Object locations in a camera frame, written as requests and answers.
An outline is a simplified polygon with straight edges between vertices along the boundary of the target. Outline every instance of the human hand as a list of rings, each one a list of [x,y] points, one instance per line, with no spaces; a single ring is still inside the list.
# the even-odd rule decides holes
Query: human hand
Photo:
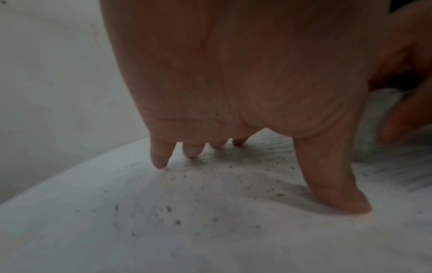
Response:
[[[420,84],[384,120],[379,140],[396,144],[432,123],[432,1],[413,2],[388,16],[373,89],[400,74],[415,75]]]
[[[351,170],[387,1],[101,1],[120,70],[167,166],[263,128],[294,138],[311,191],[371,207]]]

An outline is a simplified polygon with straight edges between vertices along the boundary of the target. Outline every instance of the skin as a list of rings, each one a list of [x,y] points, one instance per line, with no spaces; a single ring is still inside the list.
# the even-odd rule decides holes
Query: skin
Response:
[[[177,142],[294,139],[318,200],[356,214],[351,154],[386,0],[102,0],[118,65],[164,168]]]
[[[417,1],[393,13],[383,33],[373,88],[385,86],[404,72],[414,73],[421,81],[394,107],[379,132],[382,143],[396,144],[432,123],[432,1]]]

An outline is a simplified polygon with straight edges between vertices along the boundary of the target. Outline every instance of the white wall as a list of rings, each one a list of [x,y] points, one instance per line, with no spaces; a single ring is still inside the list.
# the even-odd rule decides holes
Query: white wall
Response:
[[[146,135],[96,0],[0,4],[0,202]]]

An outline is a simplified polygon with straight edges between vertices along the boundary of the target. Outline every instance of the white table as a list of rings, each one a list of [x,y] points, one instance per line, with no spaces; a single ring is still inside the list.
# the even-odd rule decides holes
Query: white table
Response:
[[[0,272],[432,272],[432,148],[355,164],[374,211],[317,203],[289,139],[178,145],[154,169],[143,139],[76,166],[0,206]]]

